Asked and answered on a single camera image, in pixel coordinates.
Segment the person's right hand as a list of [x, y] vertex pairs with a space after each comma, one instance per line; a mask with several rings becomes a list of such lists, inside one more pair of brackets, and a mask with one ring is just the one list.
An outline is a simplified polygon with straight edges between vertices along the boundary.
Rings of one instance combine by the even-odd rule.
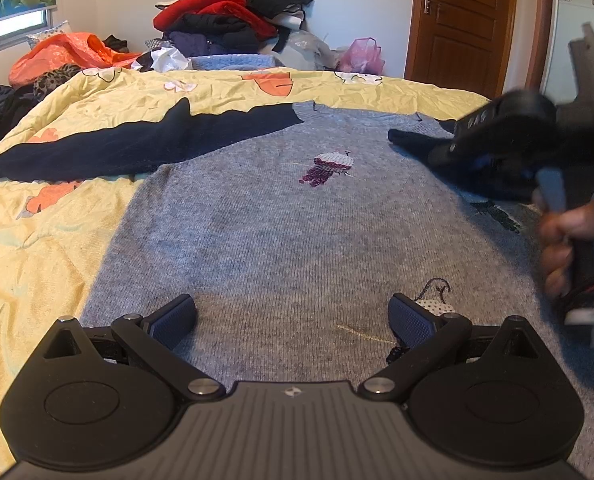
[[571, 242], [594, 240], [594, 200], [562, 214], [548, 209], [538, 188], [533, 192], [532, 200], [541, 211], [539, 238], [544, 292], [548, 298], [555, 299], [570, 289], [567, 274], [574, 261]]

